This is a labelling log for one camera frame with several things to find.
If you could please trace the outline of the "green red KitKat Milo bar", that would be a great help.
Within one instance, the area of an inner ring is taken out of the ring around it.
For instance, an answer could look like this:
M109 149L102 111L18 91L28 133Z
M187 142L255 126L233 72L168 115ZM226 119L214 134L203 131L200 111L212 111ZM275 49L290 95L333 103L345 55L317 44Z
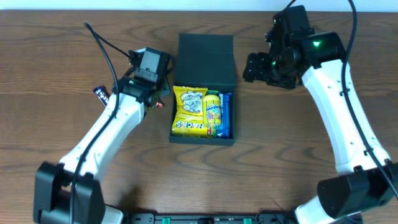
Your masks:
M164 106L163 102L158 101L158 102L155 104L154 108L162 108L163 106Z

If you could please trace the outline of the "yellow Hacks candy bag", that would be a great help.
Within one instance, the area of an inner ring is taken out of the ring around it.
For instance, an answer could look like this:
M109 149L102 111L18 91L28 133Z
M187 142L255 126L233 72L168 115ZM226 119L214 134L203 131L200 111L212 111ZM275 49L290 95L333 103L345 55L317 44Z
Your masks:
M174 86L177 111L172 124L172 135L206 137L208 128L203 122L203 98L207 88Z

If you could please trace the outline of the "yellow Mentos gum bottle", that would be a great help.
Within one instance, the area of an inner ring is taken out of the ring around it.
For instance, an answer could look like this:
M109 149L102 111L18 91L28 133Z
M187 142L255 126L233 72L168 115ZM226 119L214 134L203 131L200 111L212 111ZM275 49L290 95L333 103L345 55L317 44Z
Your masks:
M221 124L221 103L216 95L206 95L203 98L203 119L208 127Z

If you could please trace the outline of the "purple Dairy Milk bar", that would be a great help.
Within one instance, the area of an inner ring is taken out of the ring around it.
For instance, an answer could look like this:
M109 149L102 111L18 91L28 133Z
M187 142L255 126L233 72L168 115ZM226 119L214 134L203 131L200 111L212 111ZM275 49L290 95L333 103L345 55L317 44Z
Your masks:
M110 94L105 86L97 86L93 88L93 93L101 100L102 104L107 107L109 103Z

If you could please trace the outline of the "green Haribo gummy bag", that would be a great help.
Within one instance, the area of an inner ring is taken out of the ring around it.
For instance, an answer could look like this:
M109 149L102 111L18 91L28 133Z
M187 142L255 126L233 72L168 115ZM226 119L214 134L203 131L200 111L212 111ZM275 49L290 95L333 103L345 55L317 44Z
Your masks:
M213 91L213 90L209 90L206 95L216 95L216 96L218 96L218 92L217 91ZM209 136L216 136L216 127L208 127L208 135Z

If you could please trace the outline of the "blue Oreo cookie pack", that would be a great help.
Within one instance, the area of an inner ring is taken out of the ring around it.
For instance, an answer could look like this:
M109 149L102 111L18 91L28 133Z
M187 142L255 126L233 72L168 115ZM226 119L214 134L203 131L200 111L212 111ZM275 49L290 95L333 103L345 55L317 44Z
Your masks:
M228 139L231 132L230 99L231 93L219 93L221 107L221 124L216 127L216 137Z

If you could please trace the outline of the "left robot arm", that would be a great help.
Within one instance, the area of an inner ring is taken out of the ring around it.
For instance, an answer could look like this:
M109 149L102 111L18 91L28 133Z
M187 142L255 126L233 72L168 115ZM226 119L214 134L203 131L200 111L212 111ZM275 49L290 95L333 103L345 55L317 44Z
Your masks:
M115 83L100 117L58 164L35 173L35 223L124 223L127 214L104 202L101 181L113 157L147 111L170 93L172 55L150 47L130 51L132 67Z

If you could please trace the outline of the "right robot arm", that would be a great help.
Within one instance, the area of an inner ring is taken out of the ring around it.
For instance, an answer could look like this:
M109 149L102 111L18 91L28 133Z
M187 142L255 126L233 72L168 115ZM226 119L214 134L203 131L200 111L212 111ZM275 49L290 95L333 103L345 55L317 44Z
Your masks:
M317 194L298 206L291 223L359 223L361 212L397 197L397 164L377 140L354 89L350 46L335 32L316 33L294 2L273 17L267 53L248 55L243 78L312 96L331 141L337 177L322 180Z

